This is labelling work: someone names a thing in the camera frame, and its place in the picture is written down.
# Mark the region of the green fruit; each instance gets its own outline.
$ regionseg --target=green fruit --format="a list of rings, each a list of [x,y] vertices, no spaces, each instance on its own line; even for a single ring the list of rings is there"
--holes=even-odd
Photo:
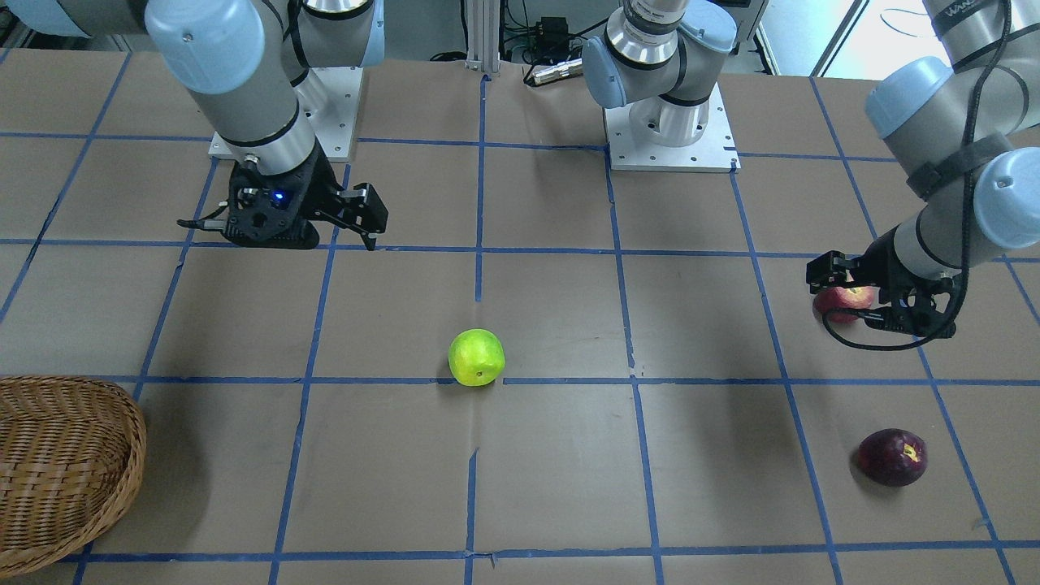
[[[464,386],[490,384],[505,367],[505,353],[498,337],[487,329],[460,333],[448,349],[448,367]]]

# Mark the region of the wicker basket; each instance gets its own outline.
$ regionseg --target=wicker basket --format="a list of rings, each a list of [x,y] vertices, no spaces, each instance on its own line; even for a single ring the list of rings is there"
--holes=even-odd
[[[126,513],[145,467],[145,418],[85,378],[0,378],[0,579],[53,563]]]

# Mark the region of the floor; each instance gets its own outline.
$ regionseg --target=floor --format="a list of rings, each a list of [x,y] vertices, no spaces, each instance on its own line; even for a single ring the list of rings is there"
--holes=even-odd
[[[174,224],[229,167],[154,54],[0,53],[0,374],[116,381],[149,426],[130,513],[8,583],[1040,583],[1040,251],[918,353],[811,313],[809,258],[919,207],[872,83],[725,76],[740,172],[633,174],[580,81],[520,76],[370,71],[337,170],[390,231],[287,252]],[[445,363],[471,327],[482,389]],[[928,441],[904,489],[850,468],[886,427]]]

